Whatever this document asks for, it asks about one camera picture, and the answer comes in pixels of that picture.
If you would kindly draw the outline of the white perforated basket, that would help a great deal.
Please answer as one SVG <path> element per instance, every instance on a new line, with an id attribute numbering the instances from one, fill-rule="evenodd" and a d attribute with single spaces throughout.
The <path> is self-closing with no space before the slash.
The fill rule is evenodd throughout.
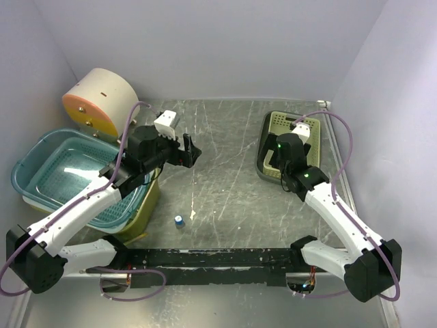
<path id="1" fill-rule="evenodd" d="M 39 210 L 43 213 L 52 213 L 58 209 L 58 207 L 51 208 L 45 206 L 43 203 L 34 201 L 27 196 L 23 196 L 23 200 L 30 205 L 30 207 Z M 104 212 L 100 213 L 95 219 L 92 219 L 87 227 L 93 228 L 100 232 L 108 234 L 115 234 L 120 232 L 128 224 L 128 220 L 133 214 L 131 202 L 127 203 L 125 200 L 112 205 Z"/>

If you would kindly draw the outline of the dark grey basin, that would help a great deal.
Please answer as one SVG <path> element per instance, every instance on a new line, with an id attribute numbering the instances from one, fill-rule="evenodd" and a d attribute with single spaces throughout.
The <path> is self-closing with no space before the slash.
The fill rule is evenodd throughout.
<path id="1" fill-rule="evenodd" d="M 319 168 L 320 121 L 306 118 L 293 124 L 299 118 L 280 111 L 266 114 L 255 168 L 261 179 L 300 195 L 329 179 Z"/>

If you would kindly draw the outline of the large olive green container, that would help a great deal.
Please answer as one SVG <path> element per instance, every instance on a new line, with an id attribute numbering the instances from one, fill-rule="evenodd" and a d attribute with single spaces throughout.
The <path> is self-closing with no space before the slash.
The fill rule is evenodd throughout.
<path id="1" fill-rule="evenodd" d="M 122 240 L 128 240 L 143 234 L 157 205 L 159 197 L 160 188 L 158 181 L 155 180 L 150 184 L 142 203 L 138 209 L 136 209 L 134 215 L 128 220 L 127 225 L 115 234 L 116 237 Z"/>

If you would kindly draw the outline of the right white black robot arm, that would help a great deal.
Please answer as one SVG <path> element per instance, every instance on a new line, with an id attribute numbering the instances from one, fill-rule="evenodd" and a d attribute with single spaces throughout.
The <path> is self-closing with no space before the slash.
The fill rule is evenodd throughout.
<path id="1" fill-rule="evenodd" d="M 297 195 L 330 226 L 345 246 L 345 251 L 329 247 L 316 237 L 304 237 L 292 244 L 291 267 L 306 271 L 310 266 L 341 279 L 348 292 L 366 302 L 382 296 L 389 288 L 400 297 L 400 244 L 384 240 L 366 226 L 338 196 L 335 186 L 323 171 L 307 163 L 310 146 L 296 133 L 269 134 L 266 149 L 272 152 L 273 166 L 285 192 Z"/>

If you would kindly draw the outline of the pale green perforated basket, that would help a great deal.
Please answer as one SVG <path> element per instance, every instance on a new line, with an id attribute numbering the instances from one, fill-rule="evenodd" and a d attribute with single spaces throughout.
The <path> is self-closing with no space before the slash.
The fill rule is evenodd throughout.
<path id="1" fill-rule="evenodd" d="M 287 113 L 283 111 L 271 111 L 263 121 L 261 136 L 257 149 L 256 166 L 259 173 L 274 178 L 280 178 L 278 169 L 271 167 L 268 164 L 272 152 L 266 152 L 266 139 L 269 133 L 281 135 L 291 132 L 294 128 L 292 122 L 301 117 L 301 114 Z M 308 124 L 311 128 L 311 136 L 307 143 L 311 146 L 307 154 L 307 164 L 319 167 L 320 166 L 320 121 L 314 118 L 307 118 L 303 123 Z"/>

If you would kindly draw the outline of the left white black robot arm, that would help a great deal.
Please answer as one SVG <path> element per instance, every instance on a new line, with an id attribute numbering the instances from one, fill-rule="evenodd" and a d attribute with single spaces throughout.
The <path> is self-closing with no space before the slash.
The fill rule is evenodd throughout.
<path id="1" fill-rule="evenodd" d="M 78 195 L 29 228 L 16 226 L 8 231 L 7 261 L 1 272 L 13 270 L 27 290 L 39 294 L 63 276 L 82 269 L 124 270 L 128 256 L 114 237 L 74 247 L 66 243 L 101 212 L 140 187 L 156 168 L 166 163 L 191 168 L 200 155 L 188 134 L 179 142 L 155 126 L 136 128 L 131 136 L 123 136 L 115 160 Z"/>

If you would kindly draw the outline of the teal transparent basin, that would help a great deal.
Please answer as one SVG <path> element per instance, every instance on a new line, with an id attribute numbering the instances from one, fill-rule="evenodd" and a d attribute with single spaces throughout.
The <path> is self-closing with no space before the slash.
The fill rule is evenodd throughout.
<path id="1" fill-rule="evenodd" d="M 117 147 L 74 129 L 51 131 L 15 164 L 11 184 L 22 197 L 60 208 L 87 187 L 118 151 Z M 150 180 L 147 175 L 143 184 L 123 199 L 131 202 L 131 216 L 142 203 Z"/>

